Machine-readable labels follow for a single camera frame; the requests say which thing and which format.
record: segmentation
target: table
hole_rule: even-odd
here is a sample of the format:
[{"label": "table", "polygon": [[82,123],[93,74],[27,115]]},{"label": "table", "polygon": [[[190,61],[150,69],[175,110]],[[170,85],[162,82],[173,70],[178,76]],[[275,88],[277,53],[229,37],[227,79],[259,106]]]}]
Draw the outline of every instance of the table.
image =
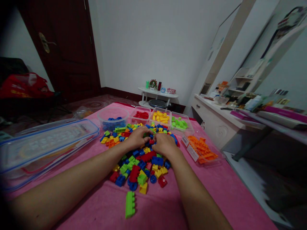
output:
[{"label": "table", "polygon": [[243,157],[245,153],[247,153],[254,146],[256,146],[256,144],[258,144],[263,138],[269,135],[273,130],[277,130],[283,133],[284,135],[292,137],[293,139],[307,145],[307,131],[299,131],[299,130],[287,128],[283,125],[277,124],[267,119],[264,119],[262,117],[257,116],[255,113],[251,113],[248,111],[241,110],[241,113],[259,121],[260,123],[266,125],[266,127],[257,136],[257,138],[254,138],[253,140],[251,140],[248,145],[245,145],[239,152],[237,152],[232,157],[235,161],[240,160],[240,158]]},{"label": "table", "polygon": [[151,93],[151,94],[155,94],[156,95],[156,99],[158,99],[158,96],[165,96],[165,97],[168,97],[168,100],[167,100],[167,103],[166,103],[166,106],[169,106],[169,101],[171,98],[177,98],[179,97],[177,94],[167,94],[167,93],[161,93],[160,91],[157,91],[157,90],[151,90],[150,88],[145,88],[145,87],[138,87],[139,90],[142,91],[142,100],[139,101],[139,105],[140,106],[143,106],[143,107],[146,107],[146,108],[150,108],[150,109],[154,109],[154,107],[150,106],[148,101],[147,101],[147,95],[148,93]]},{"label": "table", "polygon": [[[112,103],[107,107],[125,108],[129,112],[133,110],[133,107],[119,103]],[[88,116],[88,119],[99,126],[97,113]],[[209,148],[221,155],[200,125],[195,120],[192,120],[191,124],[195,131],[201,132],[207,139]],[[107,147],[102,145],[99,139],[100,137],[93,140],[71,158],[9,196],[16,197],[66,169],[105,151]],[[180,149],[235,230],[276,229],[226,160],[223,159],[216,167],[198,167],[183,144],[180,145]],[[168,184],[164,188],[161,188],[158,183],[149,183],[147,195],[140,194],[137,189],[136,213],[127,220],[125,219],[126,194],[129,191],[127,182],[120,188],[105,179],[56,227],[58,229],[188,229],[172,169],[165,178]]]}]

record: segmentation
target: red bag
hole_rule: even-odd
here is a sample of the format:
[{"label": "red bag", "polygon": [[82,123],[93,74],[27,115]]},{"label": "red bag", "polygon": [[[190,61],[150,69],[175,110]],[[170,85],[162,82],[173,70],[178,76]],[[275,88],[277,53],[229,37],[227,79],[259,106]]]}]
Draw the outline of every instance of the red bag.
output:
[{"label": "red bag", "polygon": [[54,95],[46,80],[35,73],[11,74],[0,88],[0,98],[46,98]]}]

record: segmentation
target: door handle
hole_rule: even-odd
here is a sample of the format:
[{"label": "door handle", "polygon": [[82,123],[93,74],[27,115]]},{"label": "door handle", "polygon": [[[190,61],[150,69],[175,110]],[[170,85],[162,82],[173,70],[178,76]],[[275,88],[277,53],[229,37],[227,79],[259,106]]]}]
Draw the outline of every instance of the door handle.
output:
[{"label": "door handle", "polygon": [[50,49],[49,49],[48,44],[55,44],[56,45],[56,43],[47,41],[47,39],[45,38],[45,36],[43,35],[42,32],[39,32],[38,35],[39,35],[39,38],[41,39],[41,42],[43,44],[43,47],[44,47],[44,50],[46,51],[46,53],[50,53]]}]

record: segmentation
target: clear plastic box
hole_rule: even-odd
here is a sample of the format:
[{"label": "clear plastic box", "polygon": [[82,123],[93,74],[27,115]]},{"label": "clear plastic box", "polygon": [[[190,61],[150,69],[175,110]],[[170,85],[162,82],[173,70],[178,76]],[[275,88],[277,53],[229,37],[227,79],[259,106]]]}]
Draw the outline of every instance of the clear plastic box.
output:
[{"label": "clear plastic box", "polygon": [[[153,115],[157,111],[160,111],[162,113],[166,113],[166,115],[169,116],[169,120],[168,120],[167,124],[166,123],[158,122],[156,120],[153,120]],[[160,124],[160,125],[167,126],[168,128],[170,128],[171,121],[172,121],[171,111],[169,111],[167,109],[161,109],[161,108],[155,107],[154,110],[151,112],[151,114],[149,116],[148,124],[151,125],[151,123],[154,122],[155,125]]]},{"label": "clear plastic box", "polygon": [[170,125],[170,131],[171,133],[183,136],[185,131],[188,131],[189,133],[191,133],[191,135],[194,134],[194,129],[193,126],[191,124],[191,121],[189,119],[189,117],[187,115],[181,114],[181,113],[176,113],[176,112],[171,112],[172,114],[172,119],[175,118],[177,120],[179,120],[179,117],[181,117],[181,121],[185,121],[188,125],[188,127],[186,129],[180,129],[180,128],[176,128],[176,126],[173,126],[172,121],[171,121],[171,125]]},{"label": "clear plastic box", "polygon": [[[97,115],[100,126],[103,131],[114,131],[116,127],[125,127],[129,119],[129,112],[122,108],[104,108]],[[109,120],[109,118],[118,118],[119,120]]]},{"label": "clear plastic box", "polygon": [[202,134],[199,131],[194,132],[193,134],[189,131],[184,132],[184,135],[182,136],[181,142],[186,147],[188,153],[191,155],[193,160],[196,162],[198,166],[203,167],[212,167],[212,166],[218,166],[221,165],[221,160],[225,158],[225,155],[221,153],[220,151],[214,152],[213,154],[217,156],[215,159],[209,159],[205,158],[201,152],[197,149],[197,147],[189,141],[189,136],[194,136],[198,140],[201,138],[204,138]]},{"label": "clear plastic box", "polygon": [[[147,119],[143,119],[143,118],[136,118],[134,117],[134,115],[136,115],[137,112],[147,112],[148,113],[148,118]],[[143,125],[146,125],[148,123],[149,117],[151,114],[151,109],[150,108],[145,108],[145,107],[141,107],[141,106],[136,106],[134,108],[134,110],[132,111],[132,113],[130,114],[130,123],[132,125],[134,124],[140,124],[142,123]]]},{"label": "clear plastic box", "polygon": [[99,128],[85,119],[0,143],[2,189],[21,188],[98,136]]}]

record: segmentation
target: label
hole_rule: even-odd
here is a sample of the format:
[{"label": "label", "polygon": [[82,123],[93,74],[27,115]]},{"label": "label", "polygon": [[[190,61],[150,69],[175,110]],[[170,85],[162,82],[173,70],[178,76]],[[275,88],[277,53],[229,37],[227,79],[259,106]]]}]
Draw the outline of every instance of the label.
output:
[{"label": "label", "polygon": [[192,148],[191,145],[188,146],[188,148],[186,149],[188,150],[189,154],[191,155],[191,157],[193,158],[193,160],[196,162],[198,160],[198,154],[195,152],[195,150]]},{"label": "label", "polygon": [[188,145],[189,145],[189,140],[188,140],[185,136],[183,136],[183,137],[181,138],[181,140],[182,140],[182,142],[184,143],[185,147],[188,147]]}]

